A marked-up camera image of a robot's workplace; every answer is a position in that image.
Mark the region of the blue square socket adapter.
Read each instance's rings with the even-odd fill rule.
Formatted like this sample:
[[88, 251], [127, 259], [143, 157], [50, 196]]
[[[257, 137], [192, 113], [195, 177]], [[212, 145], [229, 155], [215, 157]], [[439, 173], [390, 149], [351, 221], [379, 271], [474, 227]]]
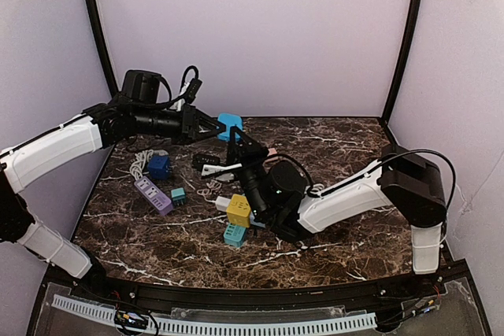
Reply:
[[228, 142], [230, 140], [230, 131], [232, 127], [237, 127], [243, 130], [243, 119], [239, 115], [232, 113], [220, 113], [217, 120], [225, 125], [225, 131], [221, 132], [217, 138], [221, 141]]

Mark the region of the white usb charger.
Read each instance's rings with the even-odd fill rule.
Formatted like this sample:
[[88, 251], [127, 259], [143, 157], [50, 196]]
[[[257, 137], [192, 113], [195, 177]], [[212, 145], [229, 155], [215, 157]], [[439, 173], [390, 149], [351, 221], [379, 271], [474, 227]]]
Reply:
[[230, 198], [225, 198], [221, 196], [218, 196], [217, 199], [215, 200], [216, 209], [220, 212], [226, 212], [230, 203], [231, 203]]

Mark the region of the yellow cube socket adapter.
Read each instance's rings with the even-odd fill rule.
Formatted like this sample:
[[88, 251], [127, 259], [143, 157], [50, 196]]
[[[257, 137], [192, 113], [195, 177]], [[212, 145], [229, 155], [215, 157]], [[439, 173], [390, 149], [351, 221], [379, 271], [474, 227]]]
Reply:
[[229, 223], [249, 228], [251, 208], [245, 196], [233, 194], [226, 208]]

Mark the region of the light blue charger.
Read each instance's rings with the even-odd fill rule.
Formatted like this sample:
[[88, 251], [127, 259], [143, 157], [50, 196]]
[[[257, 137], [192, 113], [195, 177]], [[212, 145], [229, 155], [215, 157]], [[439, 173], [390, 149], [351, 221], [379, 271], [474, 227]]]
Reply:
[[251, 220], [251, 221], [250, 221], [250, 225], [251, 225], [251, 226], [255, 226], [255, 227], [260, 227], [260, 228], [264, 228], [264, 229], [266, 229], [265, 224], [263, 224], [263, 223], [259, 223], [259, 222], [256, 222], [255, 220]]

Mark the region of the teal power strip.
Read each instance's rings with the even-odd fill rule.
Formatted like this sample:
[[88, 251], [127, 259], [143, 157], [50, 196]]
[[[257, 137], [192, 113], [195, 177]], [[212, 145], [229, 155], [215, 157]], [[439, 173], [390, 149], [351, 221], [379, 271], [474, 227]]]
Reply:
[[224, 243], [235, 248], [240, 248], [245, 242], [246, 232], [246, 227], [229, 223], [223, 234]]

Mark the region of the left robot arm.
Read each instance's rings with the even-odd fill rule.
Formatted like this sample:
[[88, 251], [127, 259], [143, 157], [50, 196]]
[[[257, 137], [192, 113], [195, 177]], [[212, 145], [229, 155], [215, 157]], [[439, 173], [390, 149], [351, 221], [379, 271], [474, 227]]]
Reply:
[[1, 240], [17, 243], [76, 279], [102, 267], [91, 255], [30, 213], [20, 193], [45, 174], [83, 155], [136, 135], [169, 138], [188, 145], [215, 137], [226, 127], [192, 103], [202, 85], [195, 76], [177, 97], [158, 101], [168, 81], [160, 74], [129, 70], [108, 103], [85, 109], [71, 120], [1, 152]]

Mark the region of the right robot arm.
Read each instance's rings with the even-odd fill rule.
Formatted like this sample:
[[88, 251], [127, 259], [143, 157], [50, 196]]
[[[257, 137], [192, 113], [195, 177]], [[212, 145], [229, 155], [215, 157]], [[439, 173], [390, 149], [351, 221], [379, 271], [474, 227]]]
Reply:
[[358, 173], [316, 191], [295, 159], [282, 155], [271, 168], [268, 149], [231, 127], [227, 162], [257, 222], [286, 242], [299, 242], [363, 212], [393, 205], [411, 228], [413, 272], [439, 268], [442, 230], [453, 196], [446, 194], [439, 166], [427, 149], [389, 144], [380, 158]]

